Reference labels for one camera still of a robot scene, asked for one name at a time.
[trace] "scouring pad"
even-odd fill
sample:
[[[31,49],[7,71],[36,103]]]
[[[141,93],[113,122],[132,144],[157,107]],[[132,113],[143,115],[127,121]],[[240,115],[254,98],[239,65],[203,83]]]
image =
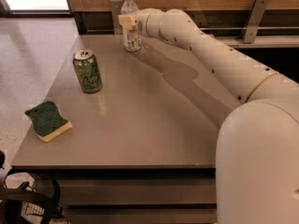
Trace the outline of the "scouring pad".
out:
[[[26,110],[25,115],[31,119],[37,136],[44,142],[51,141],[73,127],[70,121],[61,116],[57,105],[52,101]]]

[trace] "floor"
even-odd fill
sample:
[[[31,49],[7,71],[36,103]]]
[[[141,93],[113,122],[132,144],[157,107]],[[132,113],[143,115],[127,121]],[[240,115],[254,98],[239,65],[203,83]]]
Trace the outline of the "floor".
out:
[[[72,18],[0,18],[0,149],[7,164],[31,125],[24,111],[44,100],[77,37]],[[24,179],[31,181],[14,175],[7,184],[17,187]]]

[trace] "metal bracket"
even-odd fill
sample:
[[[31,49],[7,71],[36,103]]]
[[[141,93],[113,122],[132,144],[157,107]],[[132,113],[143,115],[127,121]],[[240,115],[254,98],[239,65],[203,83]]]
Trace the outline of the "metal bracket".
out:
[[[122,33],[122,29],[119,22],[119,15],[121,14],[122,3],[123,3],[122,0],[110,0],[115,35]]]
[[[255,0],[246,27],[241,33],[244,43],[253,43],[269,0]]]
[[[0,14],[7,16],[11,12],[7,0],[0,0]]]

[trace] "gray table surface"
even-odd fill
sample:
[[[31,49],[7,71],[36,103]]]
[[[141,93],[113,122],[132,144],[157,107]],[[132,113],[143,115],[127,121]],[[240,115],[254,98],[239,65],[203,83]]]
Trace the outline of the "gray table surface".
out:
[[[72,64],[84,48],[104,82],[94,94],[81,91]],[[129,53],[120,35],[78,37],[46,100],[73,129],[43,143],[31,128],[16,169],[214,167],[219,128],[238,106],[189,51],[143,37],[142,49]]]

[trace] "white floor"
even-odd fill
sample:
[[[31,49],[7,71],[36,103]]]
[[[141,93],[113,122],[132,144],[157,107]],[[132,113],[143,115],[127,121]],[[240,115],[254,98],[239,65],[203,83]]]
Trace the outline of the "white floor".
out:
[[[0,149],[7,164],[31,125],[24,111],[44,100],[77,38],[74,19],[0,18]],[[24,178],[16,175],[8,184]]]

